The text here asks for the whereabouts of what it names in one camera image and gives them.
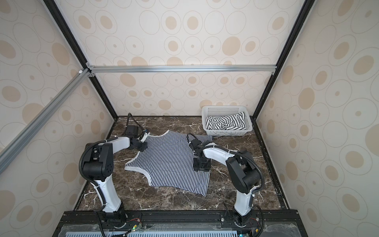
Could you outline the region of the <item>blue white striped tank top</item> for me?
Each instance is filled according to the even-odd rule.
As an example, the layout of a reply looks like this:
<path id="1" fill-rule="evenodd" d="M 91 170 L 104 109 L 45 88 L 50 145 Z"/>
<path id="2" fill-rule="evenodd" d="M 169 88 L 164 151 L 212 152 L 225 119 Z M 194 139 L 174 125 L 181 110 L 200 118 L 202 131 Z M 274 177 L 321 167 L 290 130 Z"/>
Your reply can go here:
<path id="1" fill-rule="evenodd" d="M 124 169 L 143 174 L 153 187 L 169 186 L 205 196 L 209 171 L 194 171 L 193 150 L 186 135 L 168 130 L 149 136 L 147 148 L 125 164 Z"/>

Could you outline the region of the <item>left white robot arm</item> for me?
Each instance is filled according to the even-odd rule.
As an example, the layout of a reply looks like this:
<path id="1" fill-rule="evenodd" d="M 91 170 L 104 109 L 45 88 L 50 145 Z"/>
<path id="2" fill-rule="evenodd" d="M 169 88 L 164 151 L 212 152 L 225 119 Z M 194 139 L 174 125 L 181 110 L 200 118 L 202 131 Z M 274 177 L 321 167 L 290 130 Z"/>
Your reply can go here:
<path id="1" fill-rule="evenodd" d="M 92 184 L 101 201 L 101 211 L 115 213 L 122 209 L 113 180 L 114 154 L 122 150 L 147 148 L 150 130 L 137 125 L 128 125 L 122 135 L 88 143 L 79 160 L 79 172 L 82 178 Z"/>

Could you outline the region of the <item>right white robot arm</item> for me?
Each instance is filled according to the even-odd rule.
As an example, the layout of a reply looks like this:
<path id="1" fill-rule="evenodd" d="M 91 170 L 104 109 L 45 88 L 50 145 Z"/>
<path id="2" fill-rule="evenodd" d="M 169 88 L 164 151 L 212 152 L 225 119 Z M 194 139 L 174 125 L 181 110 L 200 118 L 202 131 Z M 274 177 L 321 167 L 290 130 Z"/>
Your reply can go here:
<path id="1" fill-rule="evenodd" d="M 248 222 L 254 208 L 253 197 L 265 187 L 263 173 L 247 150 L 233 151 L 213 142 L 201 142 L 196 137 L 187 140 L 194 153 L 194 171 L 209 171 L 211 162 L 216 161 L 227 167 L 232 184 L 236 188 L 236 202 L 233 219 L 239 226 Z"/>

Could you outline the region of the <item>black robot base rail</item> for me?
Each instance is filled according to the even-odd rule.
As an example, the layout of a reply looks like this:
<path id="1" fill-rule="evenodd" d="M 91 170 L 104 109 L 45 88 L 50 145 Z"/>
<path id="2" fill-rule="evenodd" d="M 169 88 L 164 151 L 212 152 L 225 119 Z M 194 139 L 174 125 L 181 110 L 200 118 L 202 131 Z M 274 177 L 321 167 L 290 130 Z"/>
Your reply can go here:
<path id="1" fill-rule="evenodd" d="M 306 237 L 296 210 L 68 211 L 55 237 Z"/>

